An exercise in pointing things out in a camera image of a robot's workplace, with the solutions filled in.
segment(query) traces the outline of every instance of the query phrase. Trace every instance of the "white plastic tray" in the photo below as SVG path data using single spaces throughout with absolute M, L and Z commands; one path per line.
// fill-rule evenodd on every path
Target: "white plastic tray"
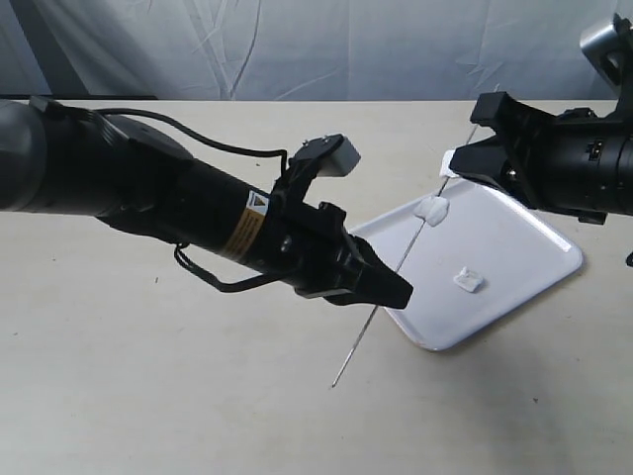
M 435 228 L 424 226 L 400 271 L 413 285 L 411 299 L 404 310 L 387 309 L 423 348 L 455 345 L 583 265 L 575 244 L 496 190 L 458 179 L 442 196 L 450 200 L 448 216 Z M 353 233 L 395 268 L 421 224 L 413 215 L 418 202 Z M 486 278 L 474 294 L 453 282 L 464 266 Z

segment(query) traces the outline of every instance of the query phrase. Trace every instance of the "white backdrop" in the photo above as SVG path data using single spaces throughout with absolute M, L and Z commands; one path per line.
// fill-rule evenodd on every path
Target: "white backdrop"
M 497 84 L 523 99 L 611 98 L 580 34 L 633 14 L 632 0 L 22 1 L 90 93 L 161 99 L 452 100 Z M 33 66 L 10 52 L 3 17 L 13 67 L 0 94 L 40 92 L 16 72 Z

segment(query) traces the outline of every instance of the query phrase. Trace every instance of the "yellow label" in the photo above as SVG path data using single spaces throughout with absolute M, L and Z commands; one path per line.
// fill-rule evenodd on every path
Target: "yellow label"
M 269 202 L 266 196 L 250 191 L 244 211 L 226 242 L 222 255 L 232 260 L 239 260 L 248 252 L 264 224 Z

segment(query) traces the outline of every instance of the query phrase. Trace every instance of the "white table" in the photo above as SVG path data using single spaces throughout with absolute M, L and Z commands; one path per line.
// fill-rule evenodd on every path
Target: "white table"
M 309 197 L 347 210 L 349 226 L 434 190 L 473 107 L 125 105 L 244 146 L 347 134 L 360 165 Z M 173 136 L 264 189 L 277 176 L 276 160 Z M 445 354 L 381 312 L 330 390 L 368 307 L 282 284 L 221 295 L 159 241 L 90 218 L 0 215 L 0 473 L 633 473 L 633 219 L 546 219 L 586 252 L 579 277 Z M 195 255 L 226 279 L 246 274 Z

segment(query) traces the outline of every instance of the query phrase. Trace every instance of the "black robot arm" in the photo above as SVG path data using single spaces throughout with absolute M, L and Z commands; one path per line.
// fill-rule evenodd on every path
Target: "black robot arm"
M 266 193 L 194 158 L 158 130 L 125 116 L 176 127 L 223 151 L 280 157 Z M 304 203 L 318 175 L 344 176 L 360 156 L 341 135 L 285 150 L 215 142 L 148 111 L 65 107 L 34 97 L 0 102 L 0 211 L 93 216 L 129 234 L 174 244 L 177 262 L 222 292 L 283 281 L 306 298 L 334 305 L 401 309 L 412 287 L 344 226 L 330 203 Z M 259 272 L 222 282 L 184 252 L 195 245 Z
M 615 110 L 552 115 L 507 93 L 480 96 L 471 121 L 495 131 L 455 150 L 450 168 L 511 195 L 526 207 L 603 224 L 633 215 L 633 35 L 615 15 L 585 31 L 583 52 L 619 95 Z M 633 263 L 629 256 L 627 263 Z

